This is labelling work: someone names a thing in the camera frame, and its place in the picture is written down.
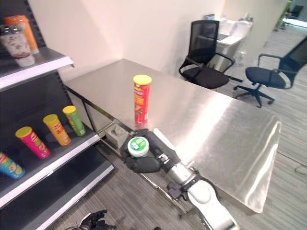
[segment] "stainless steel table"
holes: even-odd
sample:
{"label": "stainless steel table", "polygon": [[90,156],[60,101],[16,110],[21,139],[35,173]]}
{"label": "stainless steel table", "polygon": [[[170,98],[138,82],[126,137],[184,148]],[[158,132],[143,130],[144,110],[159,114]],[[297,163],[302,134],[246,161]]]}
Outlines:
{"label": "stainless steel table", "polygon": [[134,122],[133,76],[152,77],[149,120],[159,128],[185,164],[195,161],[202,176],[235,200],[263,210],[278,146],[281,123],[262,109],[122,59],[66,83],[98,111]]}

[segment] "blue pringles can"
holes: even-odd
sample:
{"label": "blue pringles can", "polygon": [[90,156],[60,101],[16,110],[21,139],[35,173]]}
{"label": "blue pringles can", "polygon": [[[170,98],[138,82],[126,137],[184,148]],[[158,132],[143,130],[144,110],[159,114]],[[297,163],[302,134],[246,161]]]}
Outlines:
{"label": "blue pringles can", "polygon": [[2,152],[0,152],[0,172],[14,179],[22,177],[25,173],[20,165],[16,164]]}

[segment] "black mesh office chair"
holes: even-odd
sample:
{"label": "black mesh office chair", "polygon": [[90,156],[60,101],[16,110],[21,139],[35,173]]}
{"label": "black mesh office chair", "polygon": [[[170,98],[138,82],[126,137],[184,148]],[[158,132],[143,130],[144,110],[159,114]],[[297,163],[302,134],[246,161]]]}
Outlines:
{"label": "black mesh office chair", "polygon": [[[224,75],[224,72],[235,62],[224,54],[216,53],[218,30],[219,21],[192,22],[189,54],[179,68],[179,73],[186,80],[208,89],[215,89],[227,84],[229,77]],[[230,65],[223,72],[207,66],[215,55],[220,55],[230,61]]]}
{"label": "black mesh office chair", "polygon": [[[261,57],[271,57],[278,58],[280,60],[278,69],[264,69],[259,67],[259,62]],[[260,54],[258,57],[258,67],[249,67],[245,70],[247,78],[252,82],[252,85],[258,86],[255,89],[237,85],[234,90],[241,88],[247,92],[240,94],[237,97],[245,95],[253,95],[256,97],[259,108],[262,107],[262,102],[260,97],[265,97],[269,99],[268,104],[272,104],[275,99],[259,91],[262,85],[267,87],[277,88],[277,89],[290,89],[293,86],[294,79],[298,71],[307,64],[307,37],[303,39],[296,47],[294,47],[286,56],[279,57],[270,54]],[[290,80],[290,86],[286,86],[285,80],[279,75],[284,73],[286,77]]]}

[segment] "wall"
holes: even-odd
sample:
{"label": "wall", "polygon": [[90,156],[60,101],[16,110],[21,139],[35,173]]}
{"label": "wall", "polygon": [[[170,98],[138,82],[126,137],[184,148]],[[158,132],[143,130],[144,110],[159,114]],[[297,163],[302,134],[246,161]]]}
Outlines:
{"label": "wall", "polygon": [[291,9],[293,10],[294,6],[296,5],[304,7],[301,13],[299,14],[298,19],[304,22],[307,22],[307,1],[306,0],[293,0]]}
{"label": "wall", "polygon": [[178,76],[191,22],[210,13],[220,16],[223,6],[224,0],[124,1],[124,58]]}
{"label": "wall", "polygon": [[239,50],[247,52],[245,64],[253,65],[262,47],[268,40],[277,20],[286,5],[286,0],[226,0],[223,14],[227,19],[238,20],[249,12],[254,17],[253,28],[242,42]]}
{"label": "wall", "polygon": [[47,46],[75,63],[59,71],[64,81],[122,59],[121,2],[29,0]]}

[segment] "black shelf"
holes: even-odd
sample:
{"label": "black shelf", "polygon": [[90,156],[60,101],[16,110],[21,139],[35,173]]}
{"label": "black shelf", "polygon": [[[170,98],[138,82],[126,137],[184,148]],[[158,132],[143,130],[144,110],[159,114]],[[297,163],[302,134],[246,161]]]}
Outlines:
{"label": "black shelf", "polygon": [[26,146],[18,149],[14,155],[14,161],[25,168],[25,175],[16,180],[0,173],[0,208],[99,140],[99,136],[87,127],[86,134],[82,137],[78,137],[70,126],[64,126],[64,128],[71,138],[71,143],[67,146],[61,146],[49,133],[44,138],[45,144],[51,152],[46,159],[39,159]]}
{"label": "black shelf", "polygon": [[88,148],[5,207],[0,229],[47,228],[113,169],[94,147]]}
{"label": "black shelf", "polygon": [[0,60],[0,92],[23,84],[61,67],[73,65],[70,57],[47,47],[34,54],[35,64],[19,67],[13,59]]}

